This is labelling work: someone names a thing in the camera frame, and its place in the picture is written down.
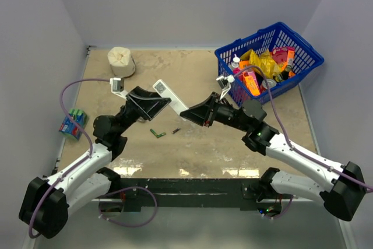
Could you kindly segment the white remote control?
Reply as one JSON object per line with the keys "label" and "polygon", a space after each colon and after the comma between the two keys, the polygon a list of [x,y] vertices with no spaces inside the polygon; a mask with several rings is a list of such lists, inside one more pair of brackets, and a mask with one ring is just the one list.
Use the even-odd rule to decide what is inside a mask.
{"label": "white remote control", "polygon": [[171,102],[169,106],[174,110],[174,112],[183,120],[185,118],[181,117],[181,113],[186,111],[188,107],[186,104],[173,92],[173,90],[162,80],[159,79],[155,82],[152,88],[163,98],[170,98]]}

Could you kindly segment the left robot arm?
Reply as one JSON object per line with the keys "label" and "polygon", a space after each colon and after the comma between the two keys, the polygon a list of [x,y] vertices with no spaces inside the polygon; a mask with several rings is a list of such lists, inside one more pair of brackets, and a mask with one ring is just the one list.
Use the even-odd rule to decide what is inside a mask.
{"label": "left robot arm", "polygon": [[140,118],[151,121],[172,102],[170,97],[140,87],[115,94],[125,104],[116,115],[94,120],[95,140],[89,142],[89,149],[63,170],[28,184],[19,219],[28,225],[31,239],[55,237],[70,215],[92,199],[122,193],[119,174],[106,168],[124,151],[128,139],[122,134]]}

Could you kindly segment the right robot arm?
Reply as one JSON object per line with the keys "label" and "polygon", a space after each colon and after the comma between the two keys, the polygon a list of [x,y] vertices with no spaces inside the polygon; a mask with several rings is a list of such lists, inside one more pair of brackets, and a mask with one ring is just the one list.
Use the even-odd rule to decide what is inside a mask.
{"label": "right robot arm", "polygon": [[301,176],[296,176],[269,168],[259,185],[266,198],[276,194],[306,198],[322,204],[334,217],[349,222],[367,193],[363,173],[357,164],[334,162],[295,144],[287,135],[265,123],[267,113],[256,100],[246,100],[236,109],[213,92],[205,101],[182,111],[180,116],[202,127],[217,121],[244,131],[242,141],[251,151],[301,172]]}

